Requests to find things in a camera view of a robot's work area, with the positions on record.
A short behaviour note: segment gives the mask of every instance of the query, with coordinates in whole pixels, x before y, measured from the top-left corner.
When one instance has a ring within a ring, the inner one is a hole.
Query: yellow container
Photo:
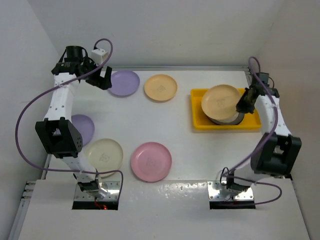
[[[238,88],[241,95],[245,93],[244,88]],[[238,125],[217,125],[213,123],[202,111],[201,100],[208,89],[192,89],[191,90],[191,105],[192,105],[192,120],[193,126],[197,130],[219,130],[219,129],[243,129],[243,130],[257,130],[261,128],[261,121],[257,110],[254,113],[247,113],[244,119]]]

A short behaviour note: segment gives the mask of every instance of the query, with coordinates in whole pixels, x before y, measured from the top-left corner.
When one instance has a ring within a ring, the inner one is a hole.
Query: white wall
[[[286,0],[259,59],[280,93],[280,106],[302,148],[292,170],[311,239],[319,239],[320,1]]]
[[[111,65],[245,65],[283,0],[28,0],[53,45],[114,42]]]
[[[15,124],[22,108],[53,84],[59,59],[27,0],[1,0],[0,7],[0,239],[7,239],[27,180],[40,172],[28,166],[15,145]],[[31,107],[19,131],[23,151],[43,165],[45,152],[35,131],[49,99]]]

